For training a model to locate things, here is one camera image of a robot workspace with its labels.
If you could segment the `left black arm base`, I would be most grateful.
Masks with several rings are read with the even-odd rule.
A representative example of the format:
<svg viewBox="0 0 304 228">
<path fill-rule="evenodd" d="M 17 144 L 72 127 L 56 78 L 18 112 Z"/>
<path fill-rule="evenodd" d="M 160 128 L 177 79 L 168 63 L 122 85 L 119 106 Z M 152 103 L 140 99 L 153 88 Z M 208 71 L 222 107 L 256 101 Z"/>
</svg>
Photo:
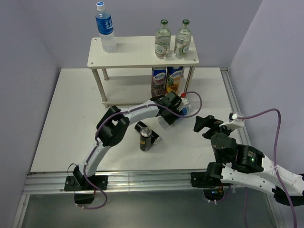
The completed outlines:
<svg viewBox="0 0 304 228">
<path fill-rule="evenodd" d="M 101 190 L 106 190 L 108 176 L 94 175 L 89 177 L 88 179 Z M 95 192 L 97 191 L 97 189 L 92 185 L 90 185 L 83 176 L 80 177 L 80 181 L 78 181 L 77 178 L 75 178 L 75 176 L 67 176 L 64 186 L 64 191 L 74 192 L 74 202 L 77 204 L 91 204 L 95 199 Z M 81 191 L 94 191 L 94 193 L 91 194 L 76 193 Z"/>
</svg>

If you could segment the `clear glass bottle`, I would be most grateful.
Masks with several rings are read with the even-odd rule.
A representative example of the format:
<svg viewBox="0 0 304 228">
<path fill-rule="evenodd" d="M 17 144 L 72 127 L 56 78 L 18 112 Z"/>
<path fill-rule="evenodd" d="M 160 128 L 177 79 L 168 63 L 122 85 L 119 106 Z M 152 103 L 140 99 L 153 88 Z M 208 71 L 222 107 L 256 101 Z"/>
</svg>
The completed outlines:
<svg viewBox="0 0 304 228">
<path fill-rule="evenodd" d="M 192 33 L 189 29 L 190 21 L 184 19 L 182 27 L 178 29 L 175 36 L 174 54 L 177 58 L 183 59 L 188 55 Z"/>
<path fill-rule="evenodd" d="M 157 29 L 155 35 L 154 51 L 157 58 L 163 59 L 169 55 L 171 44 L 171 31 L 168 28 L 168 21 L 161 20 L 161 26 Z"/>
</svg>

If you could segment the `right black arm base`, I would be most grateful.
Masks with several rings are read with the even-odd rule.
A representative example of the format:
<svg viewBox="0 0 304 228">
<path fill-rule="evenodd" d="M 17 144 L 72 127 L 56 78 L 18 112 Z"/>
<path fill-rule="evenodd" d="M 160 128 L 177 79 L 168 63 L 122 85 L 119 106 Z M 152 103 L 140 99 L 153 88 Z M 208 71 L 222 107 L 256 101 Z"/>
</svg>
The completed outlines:
<svg viewBox="0 0 304 228">
<path fill-rule="evenodd" d="M 206 171 L 191 172 L 190 176 L 191 186 L 203 190 L 203 197 L 207 203 L 216 205 L 232 192 L 231 184 L 222 183 L 219 178 L 208 176 Z"/>
</svg>

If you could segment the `blue-label water bottle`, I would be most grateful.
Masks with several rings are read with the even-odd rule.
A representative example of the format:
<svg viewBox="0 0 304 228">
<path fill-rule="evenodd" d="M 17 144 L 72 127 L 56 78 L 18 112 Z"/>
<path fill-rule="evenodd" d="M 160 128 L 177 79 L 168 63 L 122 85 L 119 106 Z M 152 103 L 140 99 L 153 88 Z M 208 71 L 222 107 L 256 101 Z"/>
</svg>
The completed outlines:
<svg viewBox="0 0 304 228">
<path fill-rule="evenodd" d="M 114 36 L 114 28 L 111 14 L 107 11 L 105 3 L 99 1 L 96 3 L 97 13 L 95 20 L 100 35 L 103 50 L 105 52 L 114 52 L 117 48 Z"/>
<path fill-rule="evenodd" d="M 185 106 L 182 110 L 181 110 L 181 116 L 186 116 L 187 113 L 190 111 L 190 109 L 192 108 L 191 105 Z M 160 124 L 160 126 L 164 129 L 166 129 L 167 127 L 169 127 L 169 124 L 164 120 L 163 117 L 159 117 L 158 118 L 158 122 Z"/>
</svg>

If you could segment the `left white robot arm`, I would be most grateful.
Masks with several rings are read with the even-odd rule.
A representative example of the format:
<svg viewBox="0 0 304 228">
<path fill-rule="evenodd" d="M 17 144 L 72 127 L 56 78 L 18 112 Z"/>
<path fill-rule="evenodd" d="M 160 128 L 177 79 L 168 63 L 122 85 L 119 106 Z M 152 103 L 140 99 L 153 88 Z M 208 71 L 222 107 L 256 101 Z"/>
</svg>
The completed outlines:
<svg viewBox="0 0 304 228">
<path fill-rule="evenodd" d="M 172 125 L 183 116 L 183 109 L 188 105 L 189 101 L 185 97 L 170 92 L 129 108 L 111 106 L 97 124 L 92 151 L 73 171 L 75 185 L 81 190 L 87 190 L 92 186 L 92 179 L 99 163 L 112 147 L 122 141 L 131 124 L 159 116 L 168 125 Z"/>
</svg>

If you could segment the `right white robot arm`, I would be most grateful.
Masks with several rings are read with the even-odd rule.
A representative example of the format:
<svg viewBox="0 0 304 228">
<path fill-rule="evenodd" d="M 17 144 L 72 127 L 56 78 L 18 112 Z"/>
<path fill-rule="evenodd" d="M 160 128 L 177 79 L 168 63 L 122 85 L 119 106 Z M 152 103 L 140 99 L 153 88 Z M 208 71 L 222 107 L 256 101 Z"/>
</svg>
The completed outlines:
<svg viewBox="0 0 304 228">
<path fill-rule="evenodd" d="M 276 165 L 260 150 L 238 144 L 230 137 L 244 125 L 245 120 L 237 113 L 230 113 L 228 122 L 212 115 L 196 116 L 194 131 L 208 128 L 202 136 L 210 140 L 215 161 L 208 164 L 206 171 L 191 173 L 191 185 L 195 188 L 239 185 L 268 194 L 280 204 L 302 206 L 304 176 Z"/>
</svg>

